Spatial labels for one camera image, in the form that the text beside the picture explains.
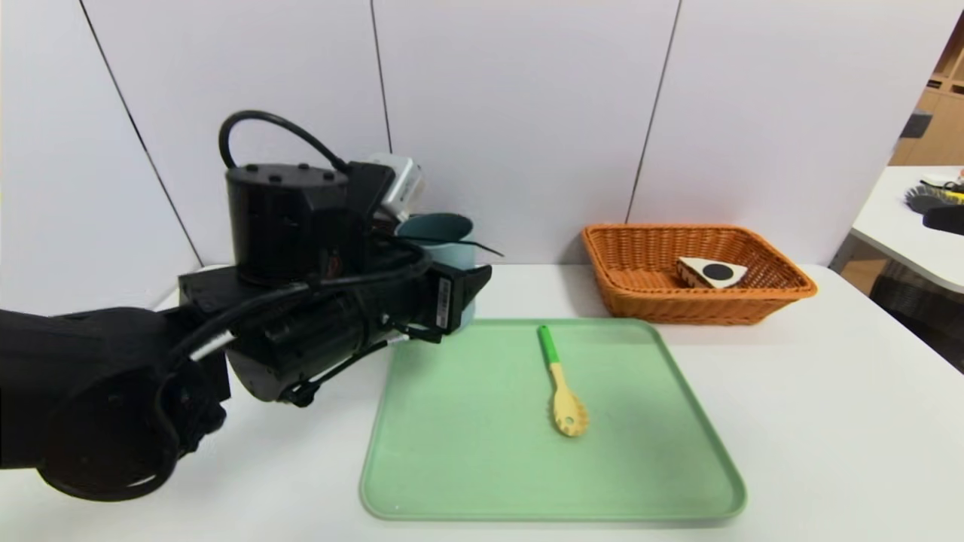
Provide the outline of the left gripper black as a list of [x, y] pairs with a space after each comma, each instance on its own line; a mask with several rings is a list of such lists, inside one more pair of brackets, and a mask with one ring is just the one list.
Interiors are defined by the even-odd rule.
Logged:
[[461, 325], [462, 313], [491, 281], [492, 265], [457, 269], [435, 262], [402, 282], [390, 308], [390, 327], [420, 342], [440, 343]]

